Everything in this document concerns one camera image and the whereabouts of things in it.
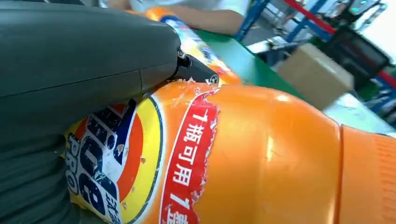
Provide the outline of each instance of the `orange plastic bottle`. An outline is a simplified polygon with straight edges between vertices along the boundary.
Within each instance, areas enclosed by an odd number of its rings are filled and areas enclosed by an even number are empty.
[[[112,223],[396,220],[396,140],[276,90],[172,82],[67,138],[73,201]]]

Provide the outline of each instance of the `red label strip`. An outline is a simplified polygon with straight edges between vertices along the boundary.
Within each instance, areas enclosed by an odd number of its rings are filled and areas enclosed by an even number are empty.
[[[190,103],[181,122],[168,164],[160,210],[160,224],[197,224],[192,209],[206,182],[207,157],[212,147],[218,107],[199,94]]]

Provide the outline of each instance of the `green table surface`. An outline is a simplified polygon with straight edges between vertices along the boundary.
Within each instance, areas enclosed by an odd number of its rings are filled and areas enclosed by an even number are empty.
[[[196,30],[195,33],[241,77],[243,83],[281,90],[304,99],[266,63],[232,37],[202,30]]]

